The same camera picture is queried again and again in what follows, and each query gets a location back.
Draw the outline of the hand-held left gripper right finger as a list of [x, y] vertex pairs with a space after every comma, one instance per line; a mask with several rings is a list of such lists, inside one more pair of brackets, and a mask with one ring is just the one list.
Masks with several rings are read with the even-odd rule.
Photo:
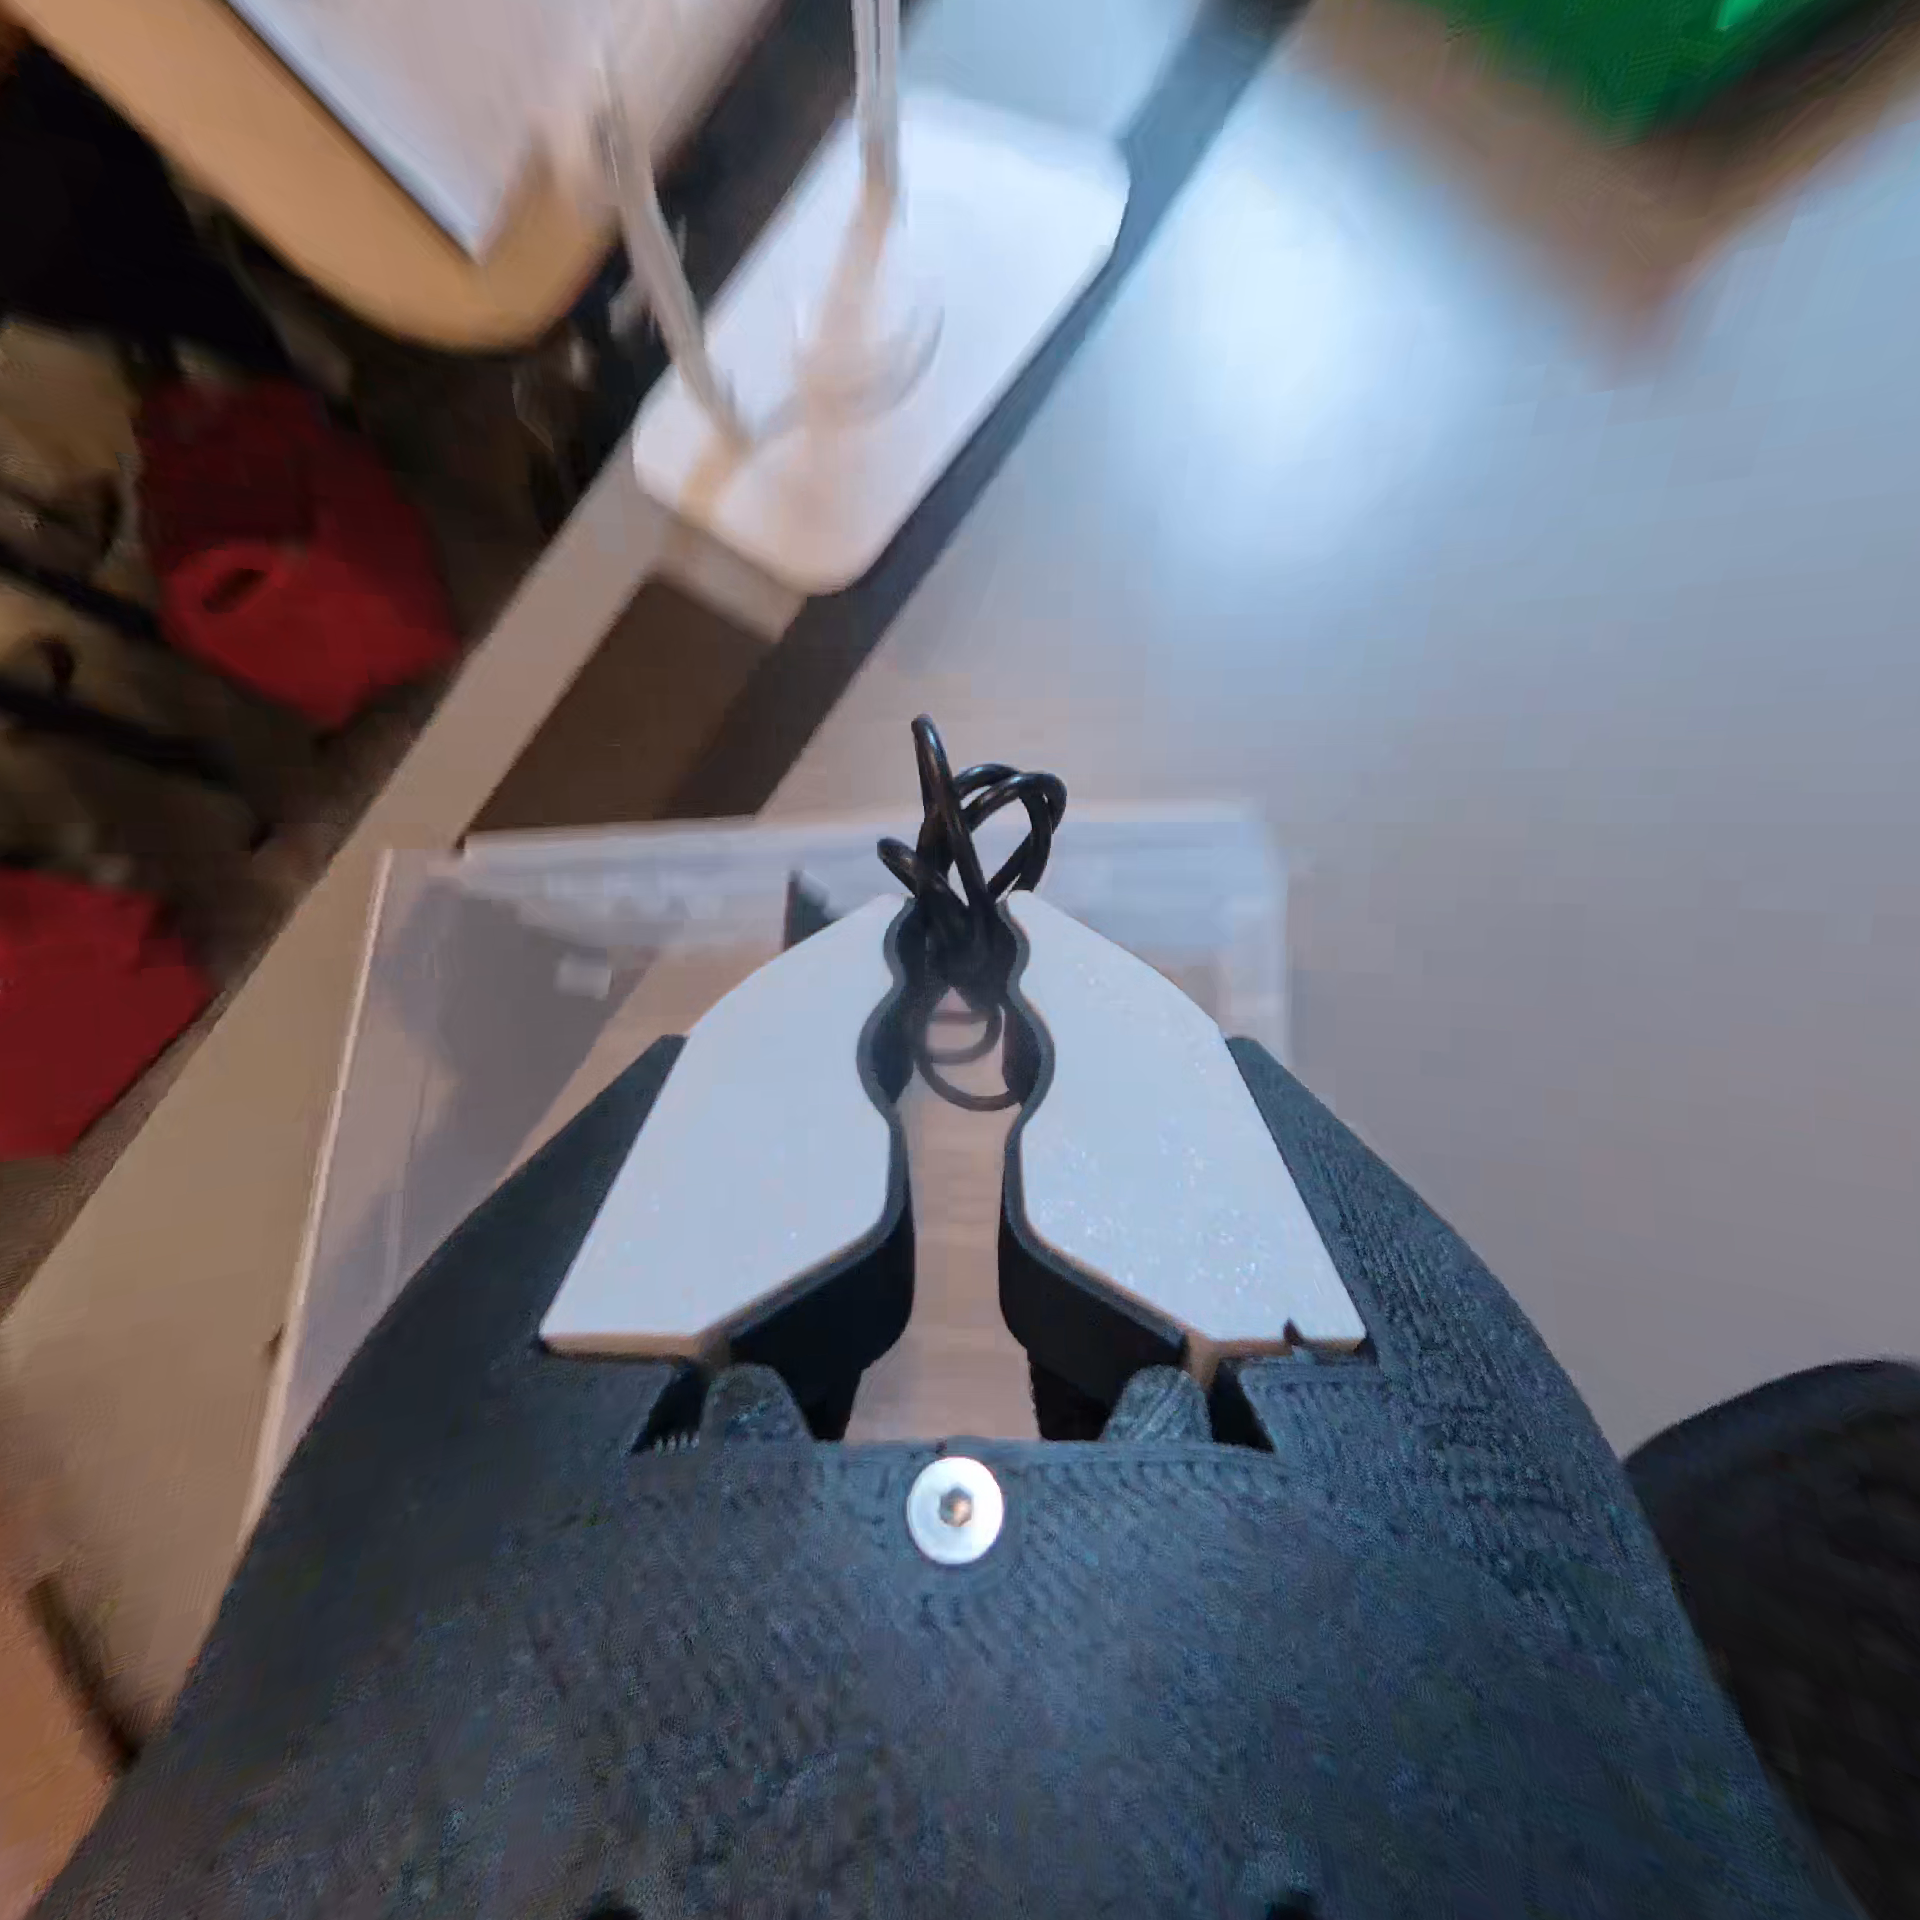
[[1216, 1019], [1034, 894], [1011, 1009], [1034, 1085], [1005, 1142], [1000, 1295], [1052, 1373], [1292, 1350], [1368, 1325]]

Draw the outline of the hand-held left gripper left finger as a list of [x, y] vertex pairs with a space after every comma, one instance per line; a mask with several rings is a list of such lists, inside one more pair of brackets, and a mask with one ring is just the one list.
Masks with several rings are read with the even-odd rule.
[[545, 1311], [555, 1352], [692, 1359], [874, 1247], [904, 1195], [904, 895], [748, 974], [687, 1033]]

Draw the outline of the clear plastic storage box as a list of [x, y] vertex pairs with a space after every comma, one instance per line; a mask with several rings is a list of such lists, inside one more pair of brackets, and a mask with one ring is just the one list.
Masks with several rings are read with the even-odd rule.
[[[789, 928], [882, 895], [907, 817], [481, 832], [388, 853], [328, 1103], [248, 1518], [419, 1266], [658, 1038]], [[1289, 1055], [1289, 861], [1249, 809], [1093, 803], [1043, 895]]]

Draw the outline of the green plastic bin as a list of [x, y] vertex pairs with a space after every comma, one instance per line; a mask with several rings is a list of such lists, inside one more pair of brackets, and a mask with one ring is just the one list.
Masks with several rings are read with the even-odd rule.
[[1428, 1], [1505, 105], [1605, 145], [1737, 136], [1825, 111], [1915, 45], [1915, 1]]

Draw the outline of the red bag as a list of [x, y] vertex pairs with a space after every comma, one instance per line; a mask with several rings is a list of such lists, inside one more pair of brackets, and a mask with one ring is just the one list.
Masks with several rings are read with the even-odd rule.
[[3, 871], [3, 1160], [68, 1151], [211, 1006], [155, 895]]
[[135, 415], [161, 633], [333, 733], [453, 667], [434, 541], [373, 443], [287, 379], [177, 376]]

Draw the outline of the white document stand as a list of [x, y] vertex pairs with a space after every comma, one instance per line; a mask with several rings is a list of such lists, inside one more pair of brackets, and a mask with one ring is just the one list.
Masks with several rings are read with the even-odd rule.
[[1112, 139], [904, 87], [901, 7], [849, 5], [853, 105], [704, 303], [667, 227], [661, 160], [762, 31], [671, 131], [601, 125], [601, 208], [536, 183], [497, 248], [468, 257], [228, 5], [5, 14], [388, 333], [451, 352], [529, 344], [623, 241], [671, 361], [629, 431], [637, 494], [695, 547], [796, 595], [874, 568], [1107, 266], [1130, 200]]

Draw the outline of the printed instruction sheet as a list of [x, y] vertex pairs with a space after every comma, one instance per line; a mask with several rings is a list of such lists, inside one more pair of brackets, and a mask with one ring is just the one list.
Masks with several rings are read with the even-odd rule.
[[601, 208], [604, 122], [664, 136], [748, 50], [762, 1], [231, 1], [468, 257], [537, 183]]

